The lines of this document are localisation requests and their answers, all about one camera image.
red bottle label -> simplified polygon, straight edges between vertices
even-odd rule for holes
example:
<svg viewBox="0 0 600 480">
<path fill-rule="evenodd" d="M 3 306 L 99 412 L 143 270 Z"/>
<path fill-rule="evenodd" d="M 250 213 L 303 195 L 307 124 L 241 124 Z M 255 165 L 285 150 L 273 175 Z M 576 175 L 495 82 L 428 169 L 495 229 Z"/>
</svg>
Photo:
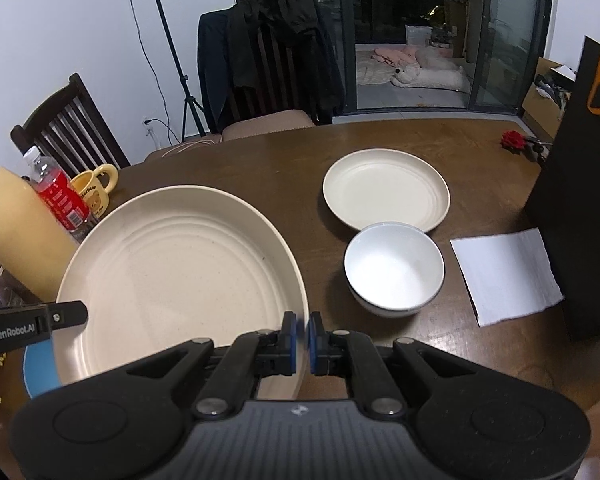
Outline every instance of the red bottle label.
<svg viewBox="0 0 600 480">
<path fill-rule="evenodd" d="M 54 180 L 49 186 L 38 189 L 38 194 L 58 221 L 69 231 L 80 227 L 89 216 L 89 206 L 75 192 L 62 171 L 54 174 Z"/>
</svg>

black jacket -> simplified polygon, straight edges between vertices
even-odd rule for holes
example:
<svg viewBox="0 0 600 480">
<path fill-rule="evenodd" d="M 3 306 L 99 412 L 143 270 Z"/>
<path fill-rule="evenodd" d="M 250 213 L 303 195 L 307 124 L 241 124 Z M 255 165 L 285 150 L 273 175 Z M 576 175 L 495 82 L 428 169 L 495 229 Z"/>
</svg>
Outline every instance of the black jacket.
<svg viewBox="0 0 600 480">
<path fill-rule="evenodd" d="M 342 82 L 313 0 L 241 0 L 229 10 L 228 55 L 234 86 L 256 88 L 258 84 L 251 45 L 256 44 L 263 23 L 278 42 L 299 54 L 301 84 L 315 100 L 318 112 L 330 118 L 339 111 L 344 100 Z"/>
<path fill-rule="evenodd" d="M 226 26 L 229 9 L 215 10 L 200 16 L 198 23 L 198 77 L 206 124 L 212 133 L 220 133 L 220 115 L 231 89 Z"/>
</svg>

yellow container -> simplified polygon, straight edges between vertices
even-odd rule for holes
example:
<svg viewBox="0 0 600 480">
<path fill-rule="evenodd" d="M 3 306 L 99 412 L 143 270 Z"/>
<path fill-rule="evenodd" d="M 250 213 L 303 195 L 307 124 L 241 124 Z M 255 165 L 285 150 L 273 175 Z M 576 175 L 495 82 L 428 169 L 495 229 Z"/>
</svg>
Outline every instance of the yellow container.
<svg viewBox="0 0 600 480">
<path fill-rule="evenodd" d="M 0 167 L 2 266 L 41 300 L 55 301 L 77 248 L 33 188 Z"/>
</svg>

light stand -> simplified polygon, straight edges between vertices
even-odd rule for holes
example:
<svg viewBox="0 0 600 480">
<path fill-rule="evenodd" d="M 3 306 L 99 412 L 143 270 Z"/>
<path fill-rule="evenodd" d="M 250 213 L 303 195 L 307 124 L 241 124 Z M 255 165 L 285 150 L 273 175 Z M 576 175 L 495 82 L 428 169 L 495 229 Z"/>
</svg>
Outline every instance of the light stand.
<svg viewBox="0 0 600 480">
<path fill-rule="evenodd" d="M 189 80 L 189 76 L 182 72 L 182 67 L 180 65 L 180 60 L 178 59 L 178 54 L 176 53 L 176 47 L 173 44 L 173 38 L 171 37 L 171 33 L 169 31 L 169 25 L 167 25 L 167 18 L 164 15 L 164 9 L 162 8 L 162 2 L 160 0 L 155 0 L 155 4 L 158 6 L 158 12 L 160 13 L 160 20 L 162 20 L 162 26 L 164 27 L 164 33 L 167 36 L 167 42 L 169 43 L 169 48 L 171 49 L 171 55 L 173 56 L 173 62 L 176 64 L 176 69 L 178 70 L 178 75 L 180 76 L 180 83 L 182 84 L 182 89 L 184 90 L 184 110 L 182 113 L 182 140 L 184 142 L 184 133 L 185 126 L 187 124 L 187 105 L 189 106 L 189 110 L 191 110 L 191 115 L 193 115 L 193 120 L 196 121 L 196 126 L 200 133 L 200 137 L 206 136 L 205 129 L 202 127 L 202 122 L 200 122 L 200 117 L 198 116 L 198 112 L 196 110 L 196 106 L 202 110 L 204 113 L 204 108 L 200 106 L 200 104 L 196 101 L 196 99 L 189 92 L 189 85 L 187 81 Z"/>
</svg>

clothes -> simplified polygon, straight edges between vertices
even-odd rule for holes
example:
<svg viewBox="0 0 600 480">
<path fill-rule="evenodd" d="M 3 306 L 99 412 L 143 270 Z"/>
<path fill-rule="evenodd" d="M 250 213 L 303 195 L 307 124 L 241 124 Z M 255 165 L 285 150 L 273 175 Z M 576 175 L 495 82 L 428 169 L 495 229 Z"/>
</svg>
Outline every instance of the clothes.
<svg viewBox="0 0 600 480">
<path fill-rule="evenodd" d="M 231 89 L 226 28 L 229 9 L 207 12 L 198 23 L 198 77 L 206 124 L 212 133 L 222 132 L 220 114 Z"/>
<path fill-rule="evenodd" d="M 338 67 L 338 60 L 335 55 L 334 38 L 331 37 L 329 31 L 332 30 L 335 34 L 335 27 L 340 26 L 339 22 L 336 24 L 333 21 L 333 15 L 331 9 L 327 6 L 321 5 L 314 1 L 315 13 L 318 16 L 318 34 L 316 40 L 318 41 L 318 47 L 324 54 L 327 65 L 329 67 L 329 76 L 331 78 L 332 89 L 335 93 L 336 101 L 338 104 L 331 110 L 328 110 L 325 116 L 319 116 L 318 120 L 320 124 L 331 124 L 331 118 L 334 115 L 340 115 L 344 110 L 344 85 L 342 79 L 344 78 L 344 65 L 342 67 L 342 74 Z"/>
<path fill-rule="evenodd" d="M 402 68 L 408 64 L 416 63 L 416 58 L 413 54 L 407 54 L 402 50 L 392 50 L 390 48 L 375 48 L 371 57 L 380 63 L 387 63 L 394 68 Z"/>
<path fill-rule="evenodd" d="M 315 100 L 318 114 L 330 118 L 342 104 L 338 92 L 338 83 L 342 83 L 339 77 L 333 80 L 333 67 L 326 51 L 330 45 L 324 44 L 328 37 L 320 31 L 312 0 L 241 0 L 230 9 L 227 39 L 234 86 L 258 85 L 252 45 L 257 44 L 257 31 L 263 23 L 280 43 L 298 54 L 302 64 L 298 67 L 299 83 Z"/>
<path fill-rule="evenodd" d="M 417 45 L 406 45 L 402 50 L 407 56 L 415 56 L 416 52 L 419 51 L 422 47 Z"/>
</svg>

